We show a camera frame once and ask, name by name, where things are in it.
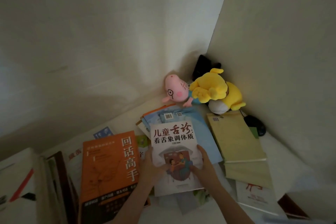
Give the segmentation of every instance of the peppa pig plush toy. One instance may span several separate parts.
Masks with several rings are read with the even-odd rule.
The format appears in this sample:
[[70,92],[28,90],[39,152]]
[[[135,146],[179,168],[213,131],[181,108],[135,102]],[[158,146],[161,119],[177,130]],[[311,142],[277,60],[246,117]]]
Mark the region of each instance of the peppa pig plush toy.
[[181,80],[176,74],[170,74],[166,77],[165,87],[167,91],[167,97],[162,99],[162,102],[168,102],[172,100],[174,102],[184,102],[183,107],[191,107],[191,103],[200,104],[198,99],[193,99],[189,90],[189,85]]

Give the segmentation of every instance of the yellow plush toy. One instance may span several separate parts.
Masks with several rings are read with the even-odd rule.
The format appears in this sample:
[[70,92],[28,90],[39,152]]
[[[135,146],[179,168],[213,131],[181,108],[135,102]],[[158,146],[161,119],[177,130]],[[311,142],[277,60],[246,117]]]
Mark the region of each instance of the yellow plush toy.
[[192,97],[198,98],[201,103],[209,102],[209,108],[215,114],[223,114],[229,109],[238,110],[246,105],[240,90],[219,75],[223,72],[223,69],[213,68],[197,78],[189,88]]

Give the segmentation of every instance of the desk surface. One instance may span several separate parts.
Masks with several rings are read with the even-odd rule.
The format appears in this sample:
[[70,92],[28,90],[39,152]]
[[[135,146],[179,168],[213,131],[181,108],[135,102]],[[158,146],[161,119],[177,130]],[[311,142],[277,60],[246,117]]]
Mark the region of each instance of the desk surface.
[[[62,151],[65,156],[67,156],[68,153],[65,153],[67,148],[80,148],[84,141],[94,139],[93,134],[106,126],[108,126],[113,133],[118,134],[134,130],[136,135],[142,135],[143,132],[135,124],[139,121],[142,114],[162,106],[161,99],[163,97],[164,95],[154,97],[142,105],[133,108],[86,133],[80,134],[65,143],[45,151],[43,155],[50,156],[57,151]],[[196,108],[207,121],[206,113],[210,112],[208,107],[206,105],[198,105]],[[301,174],[310,170],[310,168],[269,133],[266,133],[265,136],[261,137],[260,142],[263,150],[267,154],[267,161],[271,172],[275,195],[278,200],[284,193],[290,190],[295,180],[300,177]],[[263,223],[261,220],[263,215],[262,212],[248,207],[243,207],[243,209],[254,222]],[[158,205],[158,199],[152,198],[152,205],[144,209],[139,223],[173,223],[176,221],[179,223],[223,223],[224,219],[214,200],[201,206],[196,211],[192,211],[183,216],[176,206],[161,207]]]

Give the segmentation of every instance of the plush toy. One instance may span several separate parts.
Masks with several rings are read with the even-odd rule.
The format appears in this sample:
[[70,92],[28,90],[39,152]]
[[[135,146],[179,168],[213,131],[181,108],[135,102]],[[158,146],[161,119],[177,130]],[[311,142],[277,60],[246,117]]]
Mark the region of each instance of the plush toy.
[[209,102],[209,109],[215,114],[223,114],[229,109],[238,110],[246,105],[239,89],[219,75],[223,72],[223,69],[213,68],[197,78],[189,88],[191,96],[201,103]]
[[172,100],[174,102],[184,102],[183,107],[191,107],[191,103],[200,104],[198,99],[191,97],[191,91],[189,85],[181,80],[176,74],[170,74],[166,77],[165,87],[167,91],[167,97],[162,99],[162,102],[168,102]]

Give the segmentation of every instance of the computer mouse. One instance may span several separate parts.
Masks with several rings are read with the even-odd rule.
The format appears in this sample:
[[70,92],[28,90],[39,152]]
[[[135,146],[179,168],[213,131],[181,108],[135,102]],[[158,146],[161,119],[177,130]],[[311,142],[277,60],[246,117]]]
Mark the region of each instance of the computer mouse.
[[249,127],[256,127],[258,131],[258,136],[263,136],[266,133],[265,125],[256,117],[252,115],[247,115],[244,117],[244,121]]

